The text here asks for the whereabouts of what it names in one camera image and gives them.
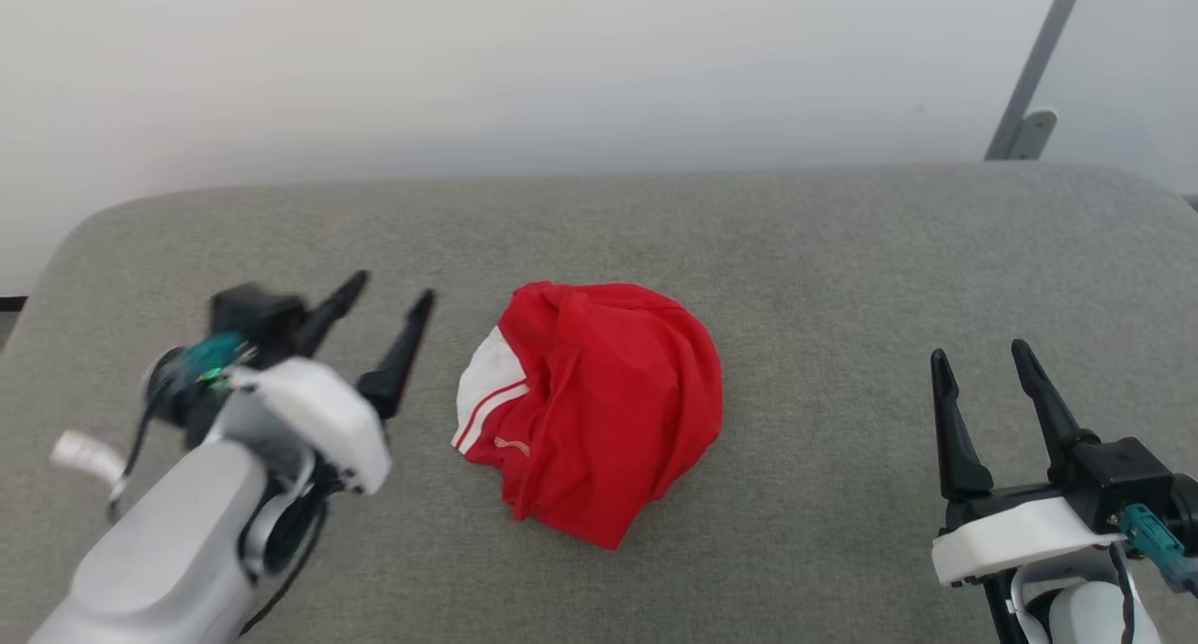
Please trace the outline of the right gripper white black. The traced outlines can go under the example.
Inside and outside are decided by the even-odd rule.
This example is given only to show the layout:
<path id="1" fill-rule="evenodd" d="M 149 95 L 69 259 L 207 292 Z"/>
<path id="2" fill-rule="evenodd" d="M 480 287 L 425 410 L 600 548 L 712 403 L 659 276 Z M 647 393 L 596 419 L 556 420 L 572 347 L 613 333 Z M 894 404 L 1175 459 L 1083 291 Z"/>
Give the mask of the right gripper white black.
<path id="1" fill-rule="evenodd" d="M 1091 430 L 1075 423 L 1030 345 L 1011 344 L 1015 372 L 1037 417 L 1048 452 L 1048 481 L 1069 482 L 1073 449 L 1097 445 Z M 1123 540 L 1114 525 L 1091 529 L 1066 502 L 1061 490 L 1043 482 L 997 488 L 964 426 L 960 385 L 944 350 L 931 354 L 931 385 L 940 496 L 945 524 L 932 540 L 931 561 L 944 587 L 976 583 L 996 573 Z"/>

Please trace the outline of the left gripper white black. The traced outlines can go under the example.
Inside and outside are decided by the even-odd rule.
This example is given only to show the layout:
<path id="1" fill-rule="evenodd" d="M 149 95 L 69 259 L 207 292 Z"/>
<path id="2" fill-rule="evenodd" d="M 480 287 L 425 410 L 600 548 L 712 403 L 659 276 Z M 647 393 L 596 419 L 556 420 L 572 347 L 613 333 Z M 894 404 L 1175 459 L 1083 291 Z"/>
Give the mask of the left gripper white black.
<path id="1" fill-rule="evenodd" d="M 371 281 L 357 271 L 308 312 L 296 333 L 296 357 L 266 370 L 226 370 L 232 389 L 248 389 L 273 417 L 333 464 L 347 490 L 374 496 L 385 486 L 392 457 L 381 419 L 401 409 L 403 393 L 431 322 L 436 291 L 426 288 L 410 308 L 403 332 L 373 370 L 357 379 L 357 391 L 333 367 L 311 358 L 329 330 L 347 315 Z"/>

